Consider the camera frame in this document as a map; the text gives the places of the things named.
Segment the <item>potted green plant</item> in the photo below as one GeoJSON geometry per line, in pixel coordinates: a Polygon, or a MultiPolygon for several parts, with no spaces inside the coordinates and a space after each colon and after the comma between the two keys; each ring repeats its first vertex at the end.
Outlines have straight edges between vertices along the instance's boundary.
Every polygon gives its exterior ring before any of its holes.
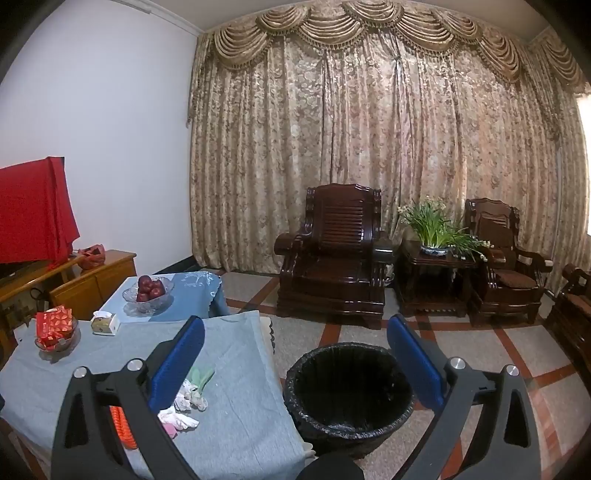
{"type": "Polygon", "coordinates": [[[487,262],[483,249],[488,241],[479,240],[447,215],[447,206],[441,198],[425,197],[398,207],[402,225],[402,241],[418,242],[420,251],[442,257],[448,253],[461,260],[487,262]]]}

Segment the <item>red apples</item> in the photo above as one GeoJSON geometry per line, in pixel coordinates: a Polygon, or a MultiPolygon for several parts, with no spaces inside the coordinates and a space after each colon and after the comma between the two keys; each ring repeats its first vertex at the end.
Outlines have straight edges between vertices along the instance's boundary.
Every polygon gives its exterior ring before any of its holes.
{"type": "Polygon", "coordinates": [[[137,302],[147,302],[163,296],[166,293],[164,284],[160,279],[152,279],[148,275],[142,275],[137,281],[137,302]]]}

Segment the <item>blue patterned table cloth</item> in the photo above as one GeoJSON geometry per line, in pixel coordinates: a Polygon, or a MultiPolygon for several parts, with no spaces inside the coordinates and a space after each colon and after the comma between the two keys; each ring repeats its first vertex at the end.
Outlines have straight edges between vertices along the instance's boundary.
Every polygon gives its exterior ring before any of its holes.
{"type": "Polygon", "coordinates": [[[124,311],[125,300],[122,293],[131,287],[138,276],[125,279],[100,310],[114,313],[121,323],[136,322],[173,322],[184,321],[194,315],[201,319],[229,315],[228,304],[224,297],[221,277],[206,270],[152,275],[164,277],[174,283],[172,304],[164,311],[152,316],[134,317],[124,311]]]}

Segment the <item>pink paper scrap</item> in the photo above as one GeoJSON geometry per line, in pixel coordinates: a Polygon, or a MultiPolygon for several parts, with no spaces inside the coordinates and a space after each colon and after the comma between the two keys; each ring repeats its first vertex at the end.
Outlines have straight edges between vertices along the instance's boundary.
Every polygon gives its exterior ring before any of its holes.
{"type": "Polygon", "coordinates": [[[174,426],[171,423],[163,423],[162,427],[164,428],[164,430],[166,431],[166,433],[168,434],[168,436],[171,439],[176,438],[178,430],[176,429],[176,426],[174,426]]]}

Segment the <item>white tissue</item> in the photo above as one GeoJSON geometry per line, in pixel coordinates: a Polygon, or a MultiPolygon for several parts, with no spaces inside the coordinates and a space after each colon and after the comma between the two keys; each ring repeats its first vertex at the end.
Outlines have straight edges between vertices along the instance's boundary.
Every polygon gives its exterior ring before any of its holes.
{"type": "Polygon", "coordinates": [[[179,413],[176,411],[174,406],[170,406],[167,409],[160,410],[157,414],[161,424],[171,423],[176,426],[179,431],[192,430],[198,427],[199,422],[191,417],[179,413]]]}

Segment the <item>wooden cabinet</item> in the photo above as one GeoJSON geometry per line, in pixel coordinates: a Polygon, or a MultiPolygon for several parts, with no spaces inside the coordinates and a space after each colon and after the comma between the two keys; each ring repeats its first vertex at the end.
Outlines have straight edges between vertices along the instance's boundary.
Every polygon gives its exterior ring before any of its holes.
{"type": "Polygon", "coordinates": [[[46,261],[21,266],[1,279],[1,362],[17,346],[16,328],[27,325],[38,311],[63,305],[78,320],[88,320],[124,280],[136,274],[136,255],[110,249],[95,268],[81,268],[82,257],[71,257],[51,269],[46,261]]]}

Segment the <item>glass candy dish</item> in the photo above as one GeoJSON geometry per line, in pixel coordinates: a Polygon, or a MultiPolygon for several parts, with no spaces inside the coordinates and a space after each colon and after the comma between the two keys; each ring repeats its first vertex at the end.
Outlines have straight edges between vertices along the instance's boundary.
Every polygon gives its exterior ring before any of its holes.
{"type": "Polygon", "coordinates": [[[39,351],[39,357],[42,360],[55,363],[61,358],[68,356],[77,346],[81,339],[81,333],[78,321],[72,321],[72,331],[69,337],[59,338],[53,343],[45,345],[38,337],[34,338],[34,343],[39,351]]]}

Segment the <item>orange foam net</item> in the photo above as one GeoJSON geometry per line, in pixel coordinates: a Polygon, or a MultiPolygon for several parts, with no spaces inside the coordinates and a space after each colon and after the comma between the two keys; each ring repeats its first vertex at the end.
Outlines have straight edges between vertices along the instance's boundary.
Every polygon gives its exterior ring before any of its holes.
{"type": "Polygon", "coordinates": [[[126,449],[135,450],[137,448],[137,444],[126,420],[123,409],[118,406],[110,406],[109,410],[120,442],[126,449]]]}

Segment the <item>black lined trash bin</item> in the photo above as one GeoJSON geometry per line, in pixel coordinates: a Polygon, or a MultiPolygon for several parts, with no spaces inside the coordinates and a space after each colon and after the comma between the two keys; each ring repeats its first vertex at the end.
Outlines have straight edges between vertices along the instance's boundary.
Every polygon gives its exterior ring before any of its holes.
{"type": "Polygon", "coordinates": [[[287,371],[283,401],[318,456],[371,454],[414,411],[414,392],[389,349],[356,342],[318,347],[287,371]]]}

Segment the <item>red candy packet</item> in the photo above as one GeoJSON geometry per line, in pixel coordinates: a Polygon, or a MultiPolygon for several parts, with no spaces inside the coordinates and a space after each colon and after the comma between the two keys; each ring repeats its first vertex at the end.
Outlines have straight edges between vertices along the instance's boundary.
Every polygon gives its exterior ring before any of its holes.
{"type": "Polygon", "coordinates": [[[38,312],[35,316],[35,332],[45,345],[53,343],[59,338],[69,337],[74,320],[72,310],[59,305],[45,312],[38,312]]]}

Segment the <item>dark wooden side table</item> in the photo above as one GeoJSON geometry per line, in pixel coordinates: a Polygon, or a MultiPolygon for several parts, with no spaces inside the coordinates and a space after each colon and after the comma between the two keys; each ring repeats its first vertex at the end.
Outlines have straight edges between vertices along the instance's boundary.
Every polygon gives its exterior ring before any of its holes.
{"type": "Polygon", "coordinates": [[[451,253],[428,255],[419,241],[404,240],[394,264],[394,293],[400,312],[452,315],[467,314],[471,293],[470,276],[475,260],[462,260],[451,253]]]}

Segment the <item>glass fruit bowl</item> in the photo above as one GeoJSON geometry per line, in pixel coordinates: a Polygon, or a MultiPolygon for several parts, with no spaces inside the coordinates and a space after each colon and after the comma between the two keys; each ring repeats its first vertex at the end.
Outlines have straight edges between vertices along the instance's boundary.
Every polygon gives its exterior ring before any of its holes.
{"type": "Polygon", "coordinates": [[[134,317],[152,316],[166,310],[172,304],[172,290],[174,289],[174,283],[170,279],[164,277],[151,278],[160,279],[164,284],[166,293],[159,298],[147,302],[137,302],[137,280],[131,287],[125,289],[122,293],[122,297],[125,300],[124,311],[128,315],[134,317]]]}

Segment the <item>knotted green glove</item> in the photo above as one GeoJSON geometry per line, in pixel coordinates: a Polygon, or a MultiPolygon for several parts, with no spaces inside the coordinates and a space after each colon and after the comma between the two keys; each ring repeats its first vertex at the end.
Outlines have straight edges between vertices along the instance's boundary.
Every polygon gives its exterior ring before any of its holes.
{"type": "Polygon", "coordinates": [[[179,412],[189,410],[204,412],[208,407],[204,389],[213,376],[214,369],[201,372],[197,367],[192,367],[175,396],[174,408],[179,412]]]}

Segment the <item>tissue box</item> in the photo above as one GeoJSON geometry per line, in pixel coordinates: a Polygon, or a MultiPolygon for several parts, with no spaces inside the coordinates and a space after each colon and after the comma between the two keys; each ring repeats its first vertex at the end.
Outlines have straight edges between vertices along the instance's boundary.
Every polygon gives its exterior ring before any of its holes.
{"type": "Polygon", "coordinates": [[[90,320],[93,334],[99,336],[115,336],[119,330],[120,321],[116,314],[106,311],[95,311],[90,320]]]}

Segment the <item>grey table cloth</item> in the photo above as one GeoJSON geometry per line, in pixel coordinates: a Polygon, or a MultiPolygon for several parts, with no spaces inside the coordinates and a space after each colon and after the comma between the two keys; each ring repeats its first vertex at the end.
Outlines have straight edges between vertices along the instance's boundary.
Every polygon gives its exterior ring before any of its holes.
{"type": "Polygon", "coordinates": [[[283,405],[259,313],[84,329],[57,361],[26,335],[1,372],[1,415],[54,479],[294,479],[311,458],[283,405]],[[192,368],[212,374],[197,426],[163,413],[192,368]]]}

